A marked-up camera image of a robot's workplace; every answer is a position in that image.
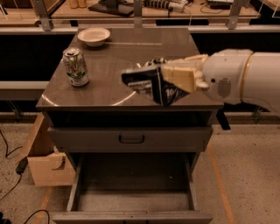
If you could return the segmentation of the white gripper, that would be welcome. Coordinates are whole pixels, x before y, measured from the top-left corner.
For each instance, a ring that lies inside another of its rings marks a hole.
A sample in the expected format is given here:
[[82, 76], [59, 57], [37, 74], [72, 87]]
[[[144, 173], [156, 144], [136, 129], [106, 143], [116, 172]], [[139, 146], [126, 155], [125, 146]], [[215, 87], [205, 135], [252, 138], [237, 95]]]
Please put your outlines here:
[[247, 49], [226, 49], [209, 58], [200, 54], [173, 59], [167, 62], [169, 66], [161, 67], [161, 72], [165, 81], [189, 94], [207, 89], [204, 93], [211, 99], [235, 105], [242, 101], [242, 78], [252, 54]]

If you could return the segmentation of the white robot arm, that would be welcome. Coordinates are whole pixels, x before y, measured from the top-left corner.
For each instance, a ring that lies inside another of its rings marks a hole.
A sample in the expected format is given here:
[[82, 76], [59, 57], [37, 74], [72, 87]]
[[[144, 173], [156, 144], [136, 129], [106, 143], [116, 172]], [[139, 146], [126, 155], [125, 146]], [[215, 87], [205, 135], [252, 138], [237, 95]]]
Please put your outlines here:
[[254, 104], [280, 114], [280, 53], [226, 49], [209, 56], [170, 60], [163, 79], [192, 94], [232, 105]]

